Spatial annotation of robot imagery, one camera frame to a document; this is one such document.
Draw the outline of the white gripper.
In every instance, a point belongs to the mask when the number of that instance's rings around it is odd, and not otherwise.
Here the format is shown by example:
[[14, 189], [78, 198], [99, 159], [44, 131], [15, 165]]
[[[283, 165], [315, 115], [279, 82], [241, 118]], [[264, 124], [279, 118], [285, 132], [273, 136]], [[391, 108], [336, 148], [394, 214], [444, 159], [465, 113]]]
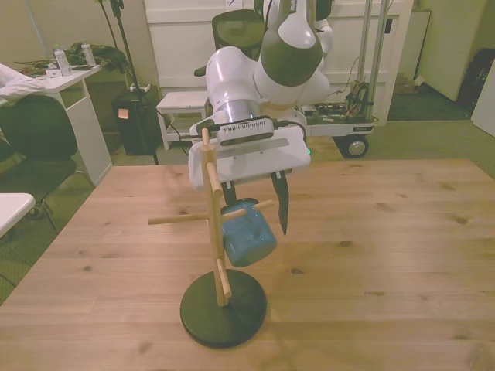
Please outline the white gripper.
[[293, 172], [311, 162], [303, 132], [298, 126], [279, 128], [269, 138], [260, 136], [260, 128], [225, 126], [210, 139], [217, 157], [217, 173], [223, 183], [227, 206], [237, 201], [235, 183], [251, 182], [271, 175], [278, 197], [278, 218], [284, 235], [288, 228], [289, 190], [285, 172]]

